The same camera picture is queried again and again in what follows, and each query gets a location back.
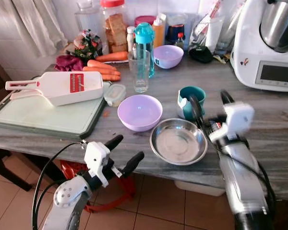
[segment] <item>bread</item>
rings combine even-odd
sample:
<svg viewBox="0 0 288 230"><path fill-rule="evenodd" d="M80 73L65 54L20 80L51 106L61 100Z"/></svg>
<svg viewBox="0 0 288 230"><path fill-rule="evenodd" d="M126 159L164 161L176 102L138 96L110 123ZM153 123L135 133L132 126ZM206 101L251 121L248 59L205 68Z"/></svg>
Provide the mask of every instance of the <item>bread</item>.
<svg viewBox="0 0 288 230"><path fill-rule="evenodd" d="M123 15L121 13L116 13L109 17L109 24L113 34L119 34L120 32L126 31L126 26L123 21Z"/></svg>
<svg viewBox="0 0 288 230"><path fill-rule="evenodd" d="M128 50L128 46L127 46L127 44L123 44L123 45L120 45L120 46L110 46L110 50L112 51L112 53L121 52L121 51L127 51Z"/></svg>
<svg viewBox="0 0 288 230"><path fill-rule="evenodd" d="M106 19L106 36L110 53L128 50L126 30L121 13L111 15Z"/></svg>
<svg viewBox="0 0 288 230"><path fill-rule="evenodd" d="M127 44L127 35L124 31L121 31L116 34L112 32L112 35L116 46Z"/></svg>
<svg viewBox="0 0 288 230"><path fill-rule="evenodd" d="M108 40L108 43L110 45L114 45L114 38L113 38L113 35L112 35L112 32L110 30L106 30L106 36L107 36L107 40Z"/></svg>

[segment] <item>tile floor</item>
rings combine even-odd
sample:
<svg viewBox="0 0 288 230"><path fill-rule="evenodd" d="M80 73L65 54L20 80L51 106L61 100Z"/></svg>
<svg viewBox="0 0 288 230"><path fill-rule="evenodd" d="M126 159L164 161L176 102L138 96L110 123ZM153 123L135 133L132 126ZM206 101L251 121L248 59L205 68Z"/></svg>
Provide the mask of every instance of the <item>tile floor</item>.
<svg viewBox="0 0 288 230"><path fill-rule="evenodd" d="M38 175L15 156L4 161L7 168L31 184ZM178 189L171 180L133 175L137 193L115 209L81 215L79 230L233 230L225 195L214 197ZM39 229L52 207L55 189L46 193L39 210ZM115 180L92 197L95 205L114 200L122 193ZM25 192L0 176L0 230L31 230L34 190Z"/></svg>

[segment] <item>purple bowl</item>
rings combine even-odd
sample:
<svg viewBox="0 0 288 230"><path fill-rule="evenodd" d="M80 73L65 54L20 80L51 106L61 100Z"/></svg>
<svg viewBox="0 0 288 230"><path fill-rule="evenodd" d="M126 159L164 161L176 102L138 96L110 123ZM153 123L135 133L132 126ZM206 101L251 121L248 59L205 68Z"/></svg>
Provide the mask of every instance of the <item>purple bowl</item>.
<svg viewBox="0 0 288 230"><path fill-rule="evenodd" d="M163 69L177 66L183 56L183 49L178 46L165 45L154 49L154 62Z"/></svg>
<svg viewBox="0 0 288 230"><path fill-rule="evenodd" d="M149 95L134 95L120 103L120 121L132 131L144 132L156 126L162 115L162 104Z"/></svg>

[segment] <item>stainless steel bowl of appliance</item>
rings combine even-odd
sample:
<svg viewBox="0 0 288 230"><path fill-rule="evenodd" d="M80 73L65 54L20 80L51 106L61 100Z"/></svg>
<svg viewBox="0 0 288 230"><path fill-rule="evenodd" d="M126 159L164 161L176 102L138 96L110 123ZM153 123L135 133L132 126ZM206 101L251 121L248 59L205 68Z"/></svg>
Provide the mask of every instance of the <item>stainless steel bowl of appliance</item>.
<svg viewBox="0 0 288 230"><path fill-rule="evenodd" d="M276 52L288 51L288 0L268 0L260 26L263 41Z"/></svg>

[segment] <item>teal water bottle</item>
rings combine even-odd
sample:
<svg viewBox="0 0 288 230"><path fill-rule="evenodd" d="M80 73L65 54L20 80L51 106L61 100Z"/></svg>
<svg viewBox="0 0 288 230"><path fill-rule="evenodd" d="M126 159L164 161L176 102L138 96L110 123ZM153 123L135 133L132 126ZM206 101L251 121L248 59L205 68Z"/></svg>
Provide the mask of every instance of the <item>teal water bottle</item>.
<svg viewBox="0 0 288 230"><path fill-rule="evenodd" d="M148 23L140 23L134 30L136 42L136 55L138 58L144 58L145 50L150 52L149 78L155 73L154 64L154 38L155 32Z"/></svg>

